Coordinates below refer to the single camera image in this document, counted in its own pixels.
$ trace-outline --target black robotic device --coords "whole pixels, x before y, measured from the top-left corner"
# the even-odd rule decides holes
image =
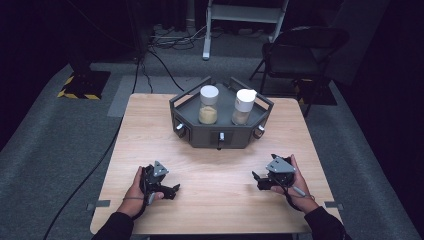
[[[166,174],[169,173],[159,161],[155,161],[155,165],[143,168],[143,173],[140,179],[140,189],[144,194],[144,203],[141,211],[133,217],[136,219],[143,214],[144,210],[148,205],[153,202],[155,193],[162,192],[164,194],[163,199],[174,199],[177,195],[177,191],[180,189],[180,184],[175,185],[174,187],[167,187],[161,184],[162,180],[166,177]]]
[[[291,207],[300,211],[300,209],[293,204],[288,188],[294,183],[294,172],[296,169],[291,165],[291,158],[283,158],[276,154],[271,154],[273,160],[266,166],[269,171],[267,178],[261,178],[258,174],[252,171],[253,178],[258,182],[259,190],[270,190],[272,186],[280,186],[284,190],[287,202]]]

